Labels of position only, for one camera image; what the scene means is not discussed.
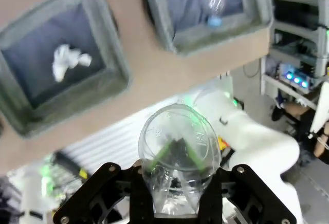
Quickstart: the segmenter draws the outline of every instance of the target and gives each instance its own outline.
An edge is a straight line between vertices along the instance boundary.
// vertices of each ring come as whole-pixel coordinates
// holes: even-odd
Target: screw
[[[237,168],[237,171],[239,172],[239,173],[244,173],[245,172],[245,170],[243,169],[243,167],[241,167],[241,166],[239,166],[238,168]]]
[[[287,219],[283,219],[282,222],[281,222],[281,224],[290,224],[290,221],[287,220]]]
[[[68,224],[69,221],[70,219],[67,216],[63,216],[61,218],[61,224]]]

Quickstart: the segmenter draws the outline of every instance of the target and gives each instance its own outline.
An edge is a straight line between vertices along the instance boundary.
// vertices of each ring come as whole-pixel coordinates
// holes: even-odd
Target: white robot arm
[[[310,136],[317,133],[329,120],[329,82],[324,82],[321,87],[321,93],[317,105],[317,110],[310,128]]]
[[[302,224],[296,189],[280,177],[298,159],[296,140],[256,123],[220,88],[201,93],[195,106],[217,135],[235,150],[229,161],[230,169],[239,164],[249,165],[295,215],[297,223]]]

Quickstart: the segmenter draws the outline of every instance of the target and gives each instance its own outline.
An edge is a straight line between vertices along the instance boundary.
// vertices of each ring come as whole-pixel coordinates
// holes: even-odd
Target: blue led light
[[[294,76],[291,73],[287,73],[286,77],[287,79],[291,80],[293,79]]]

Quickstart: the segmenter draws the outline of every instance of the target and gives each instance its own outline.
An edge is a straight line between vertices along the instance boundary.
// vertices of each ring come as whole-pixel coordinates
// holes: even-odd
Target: gray bin
[[[206,23],[199,23],[184,30],[176,30],[172,9],[169,6],[176,6],[175,3],[184,0],[146,0],[146,5],[165,49],[177,54],[189,55],[271,26],[273,19],[271,0],[241,1],[240,12],[225,16],[223,24],[215,29],[209,28]],[[191,6],[191,3],[186,4],[185,9],[188,6]]]
[[[93,60],[58,83],[52,62],[62,44]],[[0,109],[24,137],[120,94],[130,81],[106,0],[48,0],[30,10],[0,32],[0,69]]]

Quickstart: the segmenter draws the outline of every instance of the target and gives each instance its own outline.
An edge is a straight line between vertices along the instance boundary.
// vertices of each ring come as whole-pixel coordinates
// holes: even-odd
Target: person's leg
[[[309,110],[308,106],[305,107],[295,102],[286,102],[284,103],[283,107],[288,114],[295,118],[298,118]]]
[[[272,113],[272,121],[280,120],[284,114],[284,111],[297,118],[309,110],[309,107],[304,107],[298,103],[285,102],[280,91],[278,91],[278,96],[276,97],[275,101],[276,106]]]
[[[328,135],[329,135],[329,122],[326,122],[326,124],[324,125],[323,134],[319,138],[319,140],[322,141],[322,143],[318,140],[314,149],[314,155],[318,158],[326,151],[324,144],[327,144],[328,142]]]

